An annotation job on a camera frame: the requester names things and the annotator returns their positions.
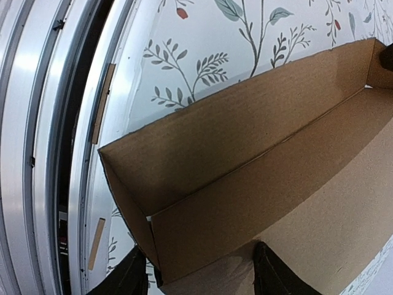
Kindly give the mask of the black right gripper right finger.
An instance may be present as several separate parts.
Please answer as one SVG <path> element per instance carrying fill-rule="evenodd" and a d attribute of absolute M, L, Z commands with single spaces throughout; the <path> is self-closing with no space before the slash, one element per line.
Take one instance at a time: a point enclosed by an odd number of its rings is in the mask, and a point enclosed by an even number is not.
<path fill-rule="evenodd" d="M 298 277 L 265 243 L 258 242 L 253 252 L 254 293 L 258 295 L 319 295 Z"/>

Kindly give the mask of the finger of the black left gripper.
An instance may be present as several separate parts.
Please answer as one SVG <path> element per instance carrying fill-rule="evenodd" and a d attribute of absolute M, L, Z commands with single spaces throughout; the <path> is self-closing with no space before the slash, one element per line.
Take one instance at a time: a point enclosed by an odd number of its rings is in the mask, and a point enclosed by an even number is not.
<path fill-rule="evenodd" d="M 393 70 L 393 44 L 390 44 L 380 52 L 379 61 L 384 69 Z"/>

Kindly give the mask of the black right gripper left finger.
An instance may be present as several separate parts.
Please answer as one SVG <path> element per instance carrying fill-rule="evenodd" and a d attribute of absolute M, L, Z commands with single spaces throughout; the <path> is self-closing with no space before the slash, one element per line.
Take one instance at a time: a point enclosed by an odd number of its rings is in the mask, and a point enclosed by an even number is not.
<path fill-rule="evenodd" d="M 146 257 L 135 246 L 88 295 L 147 295 Z"/>

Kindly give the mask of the brown cardboard box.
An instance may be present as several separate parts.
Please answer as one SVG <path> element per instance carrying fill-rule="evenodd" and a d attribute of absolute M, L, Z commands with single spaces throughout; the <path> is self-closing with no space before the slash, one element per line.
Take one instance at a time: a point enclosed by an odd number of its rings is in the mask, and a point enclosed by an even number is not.
<path fill-rule="evenodd" d="M 233 85 L 99 150 L 165 294 L 255 294 L 265 242 L 339 294 L 392 237 L 392 70 L 364 39 Z"/>

